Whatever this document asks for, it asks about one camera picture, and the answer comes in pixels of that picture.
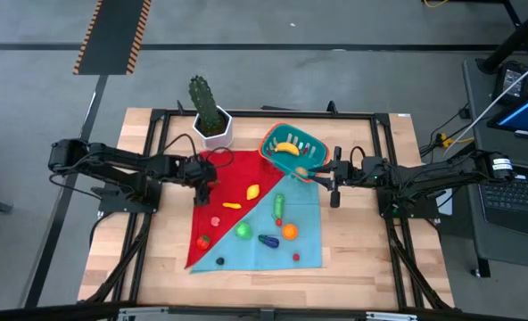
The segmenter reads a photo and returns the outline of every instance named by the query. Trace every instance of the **plant pot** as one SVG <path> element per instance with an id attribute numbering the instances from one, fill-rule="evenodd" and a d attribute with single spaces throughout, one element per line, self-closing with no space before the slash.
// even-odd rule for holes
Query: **plant pot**
<path id="1" fill-rule="evenodd" d="M 227 127 L 225 128 L 224 133 L 218 134 L 215 136 L 208 136 L 208 137 L 205 136 L 201 132 L 201 130 L 197 128 L 198 122 L 200 120 L 198 113 L 196 114 L 196 117 L 194 118 L 194 123 L 193 123 L 193 130 L 197 134 L 199 134 L 199 136 L 201 137 L 202 146 L 204 147 L 204 149 L 209 150 L 209 151 L 212 151 L 213 149 L 218 148 L 218 147 L 228 147 L 231 145 L 234 139 L 232 137 L 232 117 L 228 115 L 228 113 L 225 110 L 220 108 L 220 106 L 217 106 L 217 108 L 219 109 L 220 115 L 222 115 L 227 122 Z"/>

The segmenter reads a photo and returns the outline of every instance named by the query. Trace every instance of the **gray floor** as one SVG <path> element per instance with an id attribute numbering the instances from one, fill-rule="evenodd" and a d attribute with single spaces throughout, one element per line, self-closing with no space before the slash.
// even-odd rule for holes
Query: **gray floor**
<path id="1" fill-rule="evenodd" d="M 0 0 L 0 42 L 79 42 L 95 1 Z M 525 19 L 528 1 L 514 1 Z M 497 44 L 513 26 L 503 6 L 418 0 L 156 0 L 146 43 Z M 97 77 L 73 76 L 76 52 L 0 52 L 0 309 L 20 306 L 58 189 L 47 182 L 49 146 L 79 134 Z M 109 77 L 91 135 L 116 144 L 127 107 L 191 107 L 187 81 L 204 75 L 220 105 L 407 112 L 419 144 L 466 103 L 461 63 L 477 53 L 141 52 L 131 77 Z M 524 56 L 514 57 L 528 62 Z M 459 119 L 446 127 L 453 131 Z M 95 182 L 80 179 L 77 187 Z M 72 303 L 96 202 L 74 195 L 40 303 Z M 442 240 L 457 306 L 528 318 L 528 267 L 494 262 L 478 280 L 472 242 Z"/>

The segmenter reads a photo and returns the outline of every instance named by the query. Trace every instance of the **wooden tabletop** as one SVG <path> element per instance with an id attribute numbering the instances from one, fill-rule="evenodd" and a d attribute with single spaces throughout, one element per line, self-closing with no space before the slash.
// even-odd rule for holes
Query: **wooden tabletop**
<path id="1" fill-rule="evenodd" d="M 141 153 L 151 109 L 128 109 L 118 148 Z M 413 123 L 408 114 L 391 114 L 393 140 L 400 165 L 420 164 Z M 286 122 L 324 142 L 330 150 L 339 145 L 343 159 L 354 145 L 374 155 L 370 127 L 356 119 L 234 119 L 232 149 L 256 150 L 260 139 L 277 122 Z M 193 132 L 192 117 L 171 117 L 170 141 Z M 384 132 L 379 128 L 386 150 Z M 157 146 L 158 137 L 153 141 Z M 177 141 L 167 153 L 192 154 L 186 139 Z M 356 164 L 360 163 L 360 153 Z M 277 271 L 219 271 L 190 274 L 184 269 L 193 216 L 194 190 L 165 184 L 161 204 L 153 217 L 138 302 L 153 305 L 204 307 L 275 307 L 309 309 L 398 308 L 392 277 L 389 244 L 384 221 L 378 215 L 375 191 L 341 188 L 341 207 L 329 207 L 329 193 L 320 188 L 322 224 L 322 268 Z M 93 294 L 120 259 L 128 221 L 127 213 L 111 215 L 95 230 L 79 298 Z M 418 268 L 441 298 L 453 305 L 449 279 L 436 231 L 422 219 L 410 220 Z M 407 300 L 413 305 L 408 272 L 403 267 Z M 122 298 L 128 297 L 131 273 L 126 275 Z"/>

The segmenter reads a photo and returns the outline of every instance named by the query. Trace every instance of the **plastic basket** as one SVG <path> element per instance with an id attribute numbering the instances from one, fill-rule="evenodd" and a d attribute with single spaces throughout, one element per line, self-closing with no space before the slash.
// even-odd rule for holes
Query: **plastic basket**
<path id="1" fill-rule="evenodd" d="M 288 152 L 274 152 L 279 143 L 294 144 L 300 150 L 300 155 L 291 155 Z M 298 167 L 304 169 L 313 169 L 322 166 L 329 160 L 329 149 L 327 146 L 317 140 L 314 136 L 295 128 L 294 126 L 278 123 L 275 124 L 268 133 L 262 138 L 258 149 L 260 155 L 271 161 L 274 166 L 281 169 L 287 175 L 294 175 L 304 182 L 311 182 L 307 178 L 313 176 L 308 173 L 302 177 L 295 170 Z"/>

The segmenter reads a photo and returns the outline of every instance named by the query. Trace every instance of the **cactus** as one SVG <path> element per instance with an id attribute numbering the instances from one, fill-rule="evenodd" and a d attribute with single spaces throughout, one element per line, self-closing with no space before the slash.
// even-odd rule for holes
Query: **cactus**
<path id="1" fill-rule="evenodd" d="M 206 136 L 222 134 L 225 131 L 225 123 L 219 114 L 207 81 L 200 76 L 191 78 L 189 94 L 194 108 L 199 113 L 201 119 L 199 127 L 202 133 Z"/>

